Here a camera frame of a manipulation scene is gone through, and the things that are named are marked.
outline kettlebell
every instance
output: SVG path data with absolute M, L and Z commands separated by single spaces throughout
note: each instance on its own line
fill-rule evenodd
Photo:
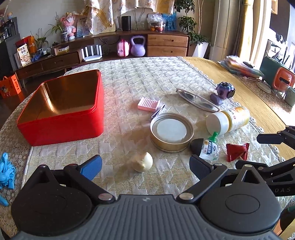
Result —
M 134 39 L 135 38 L 141 38 L 143 39 L 143 43 L 142 44 L 135 44 L 134 43 Z M 131 47 L 131 54 L 134 56 L 134 57 L 142 57 L 143 55 L 145 55 L 145 37 L 144 36 L 133 36 L 131 39 L 131 44 L 132 44 L 132 47 Z

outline purple toy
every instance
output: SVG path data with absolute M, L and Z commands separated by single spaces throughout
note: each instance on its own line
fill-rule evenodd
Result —
M 143 43 L 142 44 L 135 44 L 133 41 L 133 39 L 135 39 L 135 38 L 142 38 Z M 132 44 L 131 54 L 134 57 L 142 57 L 143 55 L 145 55 L 145 37 L 144 36 L 133 36 L 130 39 L 130 42 Z
M 232 98 L 236 92 L 234 86 L 228 82 L 221 82 L 217 85 L 215 90 L 217 90 L 217 94 L 212 93 L 210 95 L 210 99 L 216 105 L 223 104 L 223 100 Z

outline white bottle cap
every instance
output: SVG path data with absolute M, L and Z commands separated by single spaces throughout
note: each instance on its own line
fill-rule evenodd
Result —
M 223 135 L 228 131 L 229 120 L 223 112 L 212 113 L 206 118 L 206 127 L 211 135 L 214 132 Z

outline pink bag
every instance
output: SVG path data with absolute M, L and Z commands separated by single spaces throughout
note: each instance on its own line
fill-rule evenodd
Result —
M 120 42 L 117 43 L 117 54 L 119 57 L 126 57 L 129 55 L 129 42 L 121 39 Z

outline orange shopping bag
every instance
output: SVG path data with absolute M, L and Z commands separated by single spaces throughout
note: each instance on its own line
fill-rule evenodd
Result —
M 21 91 L 15 74 L 10 77 L 4 77 L 3 80 L 0 81 L 0 93 L 3 98 L 17 95 Z

